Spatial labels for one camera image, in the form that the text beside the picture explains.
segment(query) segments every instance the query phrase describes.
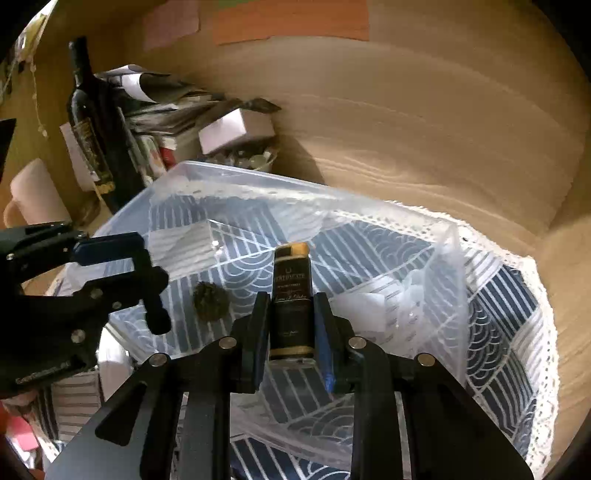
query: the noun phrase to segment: wine bottle label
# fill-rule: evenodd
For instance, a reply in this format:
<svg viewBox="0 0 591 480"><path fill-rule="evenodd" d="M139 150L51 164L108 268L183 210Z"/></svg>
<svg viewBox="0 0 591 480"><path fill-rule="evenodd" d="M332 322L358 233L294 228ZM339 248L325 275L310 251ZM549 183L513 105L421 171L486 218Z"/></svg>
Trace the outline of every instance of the wine bottle label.
<svg viewBox="0 0 591 480"><path fill-rule="evenodd" d="M95 182L96 190L101 194L109 193L115 190L113 175L107 165L105 156L100 149L96 138L95 129L92 126L90 118L74 124L72 130L78 139L78 143L84 152L86 167L90 172L92 180Z"/></svg>

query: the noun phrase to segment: small bottle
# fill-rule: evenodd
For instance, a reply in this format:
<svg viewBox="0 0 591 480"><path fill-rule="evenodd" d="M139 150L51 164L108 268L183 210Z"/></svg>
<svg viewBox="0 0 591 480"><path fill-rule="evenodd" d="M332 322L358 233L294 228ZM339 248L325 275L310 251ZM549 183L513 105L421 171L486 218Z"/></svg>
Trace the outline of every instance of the small bottle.
<svg viewBox="0 0 591 480"><path fill-rule="evenodd" d="M306 243L275 249L269 361L282 367L314 363L314 310L310 249Z"/></svg>

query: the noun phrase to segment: metal bolt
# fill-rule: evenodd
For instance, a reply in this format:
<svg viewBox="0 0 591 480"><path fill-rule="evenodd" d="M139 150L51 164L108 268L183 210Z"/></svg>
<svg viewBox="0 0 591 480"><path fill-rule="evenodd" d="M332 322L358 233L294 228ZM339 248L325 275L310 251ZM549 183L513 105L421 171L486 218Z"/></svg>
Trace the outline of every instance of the metal bolt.
<svg viewBox="0 0 591 480"><path fill-rule="evenodd" d="M72 332L72 334L70 335L70 339L72 340L72 343L82 343L84 342L86 338L86 332L84 330L81 329L76 329Z"/></svg>
<svg viewBox="0 0 591 480"><path fill-rule="evenodd" d="M351 337L349 339L349 346L355 350L361 350L367 345L367 340L363 337Z"/></svg>
<svg viewBox="0 0 591 480"><path fill-rule="evenodd" d="M97 300L103 296L103 291L100 288L93 288L90 292L90 298Z"/></svg>
<svg viewBox="0 0 591 480"><path fill-rule="evenodd" d="M435 365L435 357L430 353L420 353L417 360L424 367L432 367Z"/></svg>
<svg viewBox="0 0 591 480"><path fill-rule="evenodd" d="M224 350L229 350L230 348L234 348L237 343L234 337L224 337L219 341L219 346Z"/></svg>
<svg viewBox="0 0 591 480"><path fill-rule="evenodd" d="M148 362L150 362L150 365L152 365L152 367L161 367L166 362L168 362L168 357L164 353L155 353L150 357L150 360L148 360Z"/></svg>

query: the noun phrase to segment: black metal bracket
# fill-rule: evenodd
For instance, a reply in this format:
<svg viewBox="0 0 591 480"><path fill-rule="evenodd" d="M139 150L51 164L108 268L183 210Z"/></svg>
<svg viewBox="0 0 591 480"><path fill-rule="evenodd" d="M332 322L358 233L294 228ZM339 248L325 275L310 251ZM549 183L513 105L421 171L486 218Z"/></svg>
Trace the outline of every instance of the black metal bracket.
<svg viewBox="0 0 591 480"><path fill-rule="evenodd" d="M199 353L156 353L70 442L47 480L168 478L178 412L189 392L181 480L228 480L229 395L258 388L267 357L267 293L228 337ZM355 393L351 479L402 479L400 392L413 480L529 480L531 471L501 431L437 360L388 355L314 297L316 361L333 393ZM491 457L502 459L491 462Z"/></svg>
<svg viewBox="0 0 591 480"><path fill-rule="evenodd" d="M267 356L270 297L230 336L194 355L152 355L68 444L47 479L163 480L170 473L183 393L189 393L180 478L228 480L230 393L258 388Z"/></svg>
<svg viewBox="0 0 591 480"><path fill-rule="evenodd" d="M21 282L67 262L92 265L131 258L134 270L88 281L71 297L25 295ZM63 223L0 232L0 300L5 309L0 349L0 398L51 384L96 365L109 313L143 301L152 333L170 330L160 293L168 274L153 267L138 233L89 239Z"/></svg>
<svg viewBox="0 0 591 480"><path fill-rule="evenodd" d="M316 361L327 390L355 393L352 480L402 479L400 392L413 480L532 479L531 470L435 357L388 355L314 296ZM491 456L499 459L492 461Z"/></svg>

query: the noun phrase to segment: gold bottle cap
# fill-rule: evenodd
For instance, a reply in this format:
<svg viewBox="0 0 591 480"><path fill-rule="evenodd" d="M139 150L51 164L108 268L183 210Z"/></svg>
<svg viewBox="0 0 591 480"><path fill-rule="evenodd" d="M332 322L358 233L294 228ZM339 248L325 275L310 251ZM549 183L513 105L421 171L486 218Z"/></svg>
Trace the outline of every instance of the gold bottle cap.
<svg viewBox="0 0 591 480"><path fill-rule="evenodd" d="M287 260L288 258L305 258L310 254L310 247L305 242L295 242L276 247L275 261Z"/></svg>

